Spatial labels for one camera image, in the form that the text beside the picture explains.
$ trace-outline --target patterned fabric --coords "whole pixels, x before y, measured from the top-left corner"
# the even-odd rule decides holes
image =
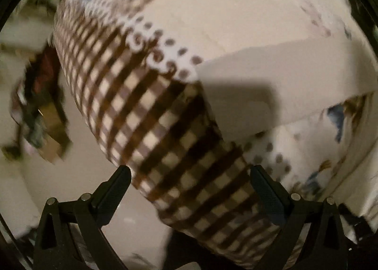
[[[359,39],[374,58],[347,0],[64,0],[54,38],[107,158],[132,169],[133,185],[165,224],[250,269],[278,228],[259,205],[248,164],[261,164],[291,192],[322,198],[355,168],[350,157],[371,148],[375,137],[351,151],[374,95],[227,143],[195,67],[249,46],[336,33]]]

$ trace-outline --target tiled floor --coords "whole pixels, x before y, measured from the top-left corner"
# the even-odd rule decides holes
[[[14,26],[14,31],[6,29],[0,39],[5,38],[9,41],[9,39],[16,40],[17,37],[24,38],[22,42],[26,45],[26,38],[32,41],[36,28],[39,28],[36,23],[29,21],[23,25],[22,34],[19,27]],[[50,30],[51,28],[45,26],[44,31],[50,32]],[[22,76],[22,63],[21,66],[19,62],[17,66],[14,62],[5,62],[5,64],[8,67],[5,69],[7,75],[14,76],[14,79],[16,76]],[[69,120],[69,137],[73,142],[72,146],[65,159],[58,159],[54,165],[44,161],[39,155],[34,155],[26,159],[20,168],[27,190],[39,211],[43,209],[49,197],[54,196],[59,201],[68,201],[77,199],[85,192],[93,192],[116,169],[100,151],[76,108],[64,77],[61,78],[65,89],[64,107]],[[9,121],[7,109],[3,110],[1,119]],[[9,127],[12,123],[8,121],[8,129],[4,130],[11,137],[13,129]],[[130,187],[127,190],[112,221],[108,226],[103,227],[103,231],[116,253],[129,267],[133,253],[141,255],[157,267],[161,266],[170,228],[159,221],[154,207],[135,188]]]

